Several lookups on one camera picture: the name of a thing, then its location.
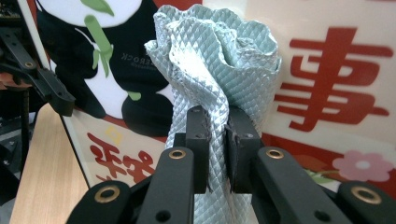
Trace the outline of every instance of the cartoon panda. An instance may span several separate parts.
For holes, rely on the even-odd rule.
[[[36,6],[52,69],[77,107],[99,119],[123,119],[136,133],[168,134],[171,88],[144,48],[156,38],[152,0],[36,0]]]

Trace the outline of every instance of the flower center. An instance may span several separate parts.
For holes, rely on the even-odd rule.
[[[370,168],[371,164],[368,161],[358,161],[356,162],[356,167],[362,170]]]

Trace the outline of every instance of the quilted fabric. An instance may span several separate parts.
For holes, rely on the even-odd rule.
[[[173,87],[174,115],[167,147],[186,128],[187,110],[201,105],[210,117],[209,188],[195,195],[195,223],[246,223],[250,195],[231,194],[224,161],[229,105],[243,109],[258,132],[274,99],[281,59],[270,30],[228,9],[163,6],[154,15],[157,39],[145,46]]]

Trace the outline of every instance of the wooden table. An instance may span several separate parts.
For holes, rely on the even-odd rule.
[[[65,223],[87,189],[59,115],[44,105],[10,223]]]

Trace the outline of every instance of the pink flower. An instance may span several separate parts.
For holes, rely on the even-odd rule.
[[[362,154],[357,150],[350,150],[344,158],[335,159],[332,166],[346,179],[378,182],[389,180],[389,171],[393,169],[393,164],[383,160],[381,154]]]

